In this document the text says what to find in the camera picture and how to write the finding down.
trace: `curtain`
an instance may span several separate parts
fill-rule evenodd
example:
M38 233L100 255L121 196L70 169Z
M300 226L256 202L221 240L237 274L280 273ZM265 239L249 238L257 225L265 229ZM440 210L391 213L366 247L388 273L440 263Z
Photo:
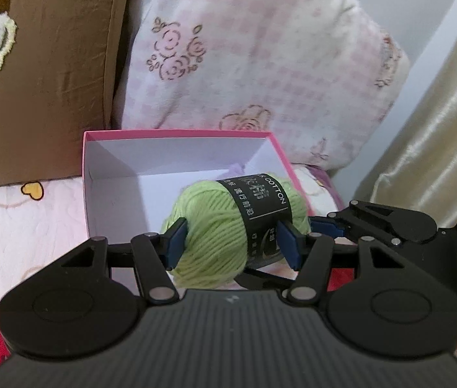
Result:
M436 80L355 198L457 221L457 42Z

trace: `light green yarn skein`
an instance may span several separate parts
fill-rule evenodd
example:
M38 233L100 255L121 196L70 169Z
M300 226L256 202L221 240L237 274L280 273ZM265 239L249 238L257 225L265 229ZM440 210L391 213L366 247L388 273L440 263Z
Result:
M290 200L295 228L307 234L310 226L304 198L289 180L276 180ZM200 181L183 190L162 225L162 233L179 217L186 218L188 233L184 254L171 272L178 287L214 289L243 271L247 263L245 225L222 184Z

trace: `triangular cutout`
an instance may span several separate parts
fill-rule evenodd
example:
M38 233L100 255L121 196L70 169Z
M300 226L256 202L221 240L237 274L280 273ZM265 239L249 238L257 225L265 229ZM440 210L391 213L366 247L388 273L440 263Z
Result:
M380 248L372 247L370 255L372 256L374 268L404 268L402 264L399 264Z
M372 210L382 216L389 216L393 213L393 210L391 210L390 208L386 208L386 207L379 207L379 206L367 206L367 208L369 210Z
M94 249L86 247L68 260L62 267L91 267L94 259Z

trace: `open box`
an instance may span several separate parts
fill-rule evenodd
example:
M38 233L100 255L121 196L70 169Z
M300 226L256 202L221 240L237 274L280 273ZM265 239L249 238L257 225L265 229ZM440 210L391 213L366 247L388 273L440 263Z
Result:
M304 194L270 132L86 132L83 188L88 234L106 236L109 243L128 243L141 233L160 232L184 187L220 179L235 164L242 175L289 178ZM113 269L112 278L138 293L131 269Z

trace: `black label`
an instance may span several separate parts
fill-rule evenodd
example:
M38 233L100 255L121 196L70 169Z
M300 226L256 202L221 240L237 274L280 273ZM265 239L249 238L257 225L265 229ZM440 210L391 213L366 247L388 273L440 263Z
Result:
M234 198L248 238L248 263L252 267L279 255L275 240L277 222L292 222L286 192L267 174L240 176L218 181Z

